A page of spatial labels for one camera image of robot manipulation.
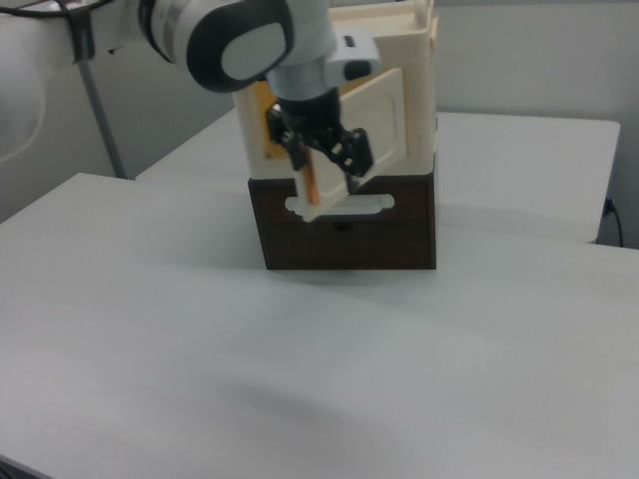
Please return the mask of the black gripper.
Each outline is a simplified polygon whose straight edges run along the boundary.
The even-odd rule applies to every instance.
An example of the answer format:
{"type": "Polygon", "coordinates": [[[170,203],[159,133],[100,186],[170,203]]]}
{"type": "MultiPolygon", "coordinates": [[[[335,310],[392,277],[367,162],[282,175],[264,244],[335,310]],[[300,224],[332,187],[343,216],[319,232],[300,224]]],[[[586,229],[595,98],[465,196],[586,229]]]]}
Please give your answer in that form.
{"type": "Polygon", "coordinates": [[[345,130],[340,123],[340,101],[337,88],[303,101],[277,98],[267,112],[267,128],[272,143],[282,144],[285,132],[287,152],[293,169],[298,172],[308,163],[305,142],[316,149],[328,149],[328,159],[344,173],[346,190],[355,192],[361,179],[373,166],[373,155],[367,133],[362,128],[345,130]]]}

